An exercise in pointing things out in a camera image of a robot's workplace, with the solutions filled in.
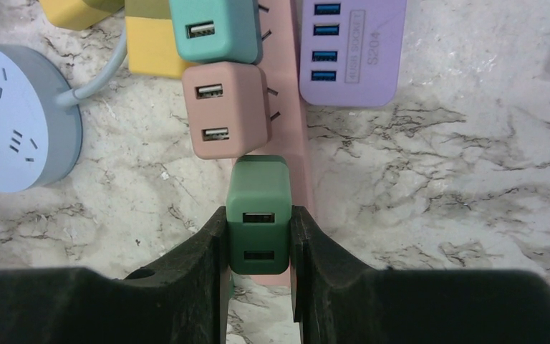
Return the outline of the pink charger adapter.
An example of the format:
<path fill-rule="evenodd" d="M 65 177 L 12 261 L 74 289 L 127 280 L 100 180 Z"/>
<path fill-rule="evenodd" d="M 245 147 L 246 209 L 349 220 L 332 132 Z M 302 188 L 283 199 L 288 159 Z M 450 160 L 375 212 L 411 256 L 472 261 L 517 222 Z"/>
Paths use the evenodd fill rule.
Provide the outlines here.
<path fill-rule="evenodd" d="M 274 140 L 265 72 L 256 65 L 216 62 L 182 76 L 190 139 L 203 160 L 240 158 Z"/>

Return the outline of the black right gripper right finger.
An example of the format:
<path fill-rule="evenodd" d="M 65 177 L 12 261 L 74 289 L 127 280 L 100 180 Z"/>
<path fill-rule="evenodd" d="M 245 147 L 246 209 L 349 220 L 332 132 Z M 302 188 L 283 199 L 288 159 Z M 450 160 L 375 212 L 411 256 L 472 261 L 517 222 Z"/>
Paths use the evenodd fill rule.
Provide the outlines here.
<path fill-rule="evenodd" d="M 516 269 L 375 269 L 291 211 L 303 343 L 550 343 L 550 285 Z"/>

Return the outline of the green charger adapter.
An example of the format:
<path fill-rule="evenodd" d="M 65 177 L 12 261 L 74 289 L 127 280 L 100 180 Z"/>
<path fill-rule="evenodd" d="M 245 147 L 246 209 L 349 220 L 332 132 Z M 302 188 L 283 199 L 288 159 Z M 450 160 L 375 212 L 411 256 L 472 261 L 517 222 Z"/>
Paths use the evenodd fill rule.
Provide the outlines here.
<path fill-rule="evenodd" d="M 277 155 L 246 155 L 233 165 L 226 199 L 230 267 L 237 274 L 281 274 L 289 266 L 289 167 Z"/>

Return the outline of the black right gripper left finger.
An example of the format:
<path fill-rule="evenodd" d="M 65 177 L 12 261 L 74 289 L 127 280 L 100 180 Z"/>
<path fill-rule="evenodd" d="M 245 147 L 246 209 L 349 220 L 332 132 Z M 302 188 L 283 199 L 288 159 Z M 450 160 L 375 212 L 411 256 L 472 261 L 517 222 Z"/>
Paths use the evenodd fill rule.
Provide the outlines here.
<path fill-rule="evenodd" d="M 85 267 L 0 269 L 0 343 L 223 343 L 227 252 L 219 208 L 123 279 Z"/>

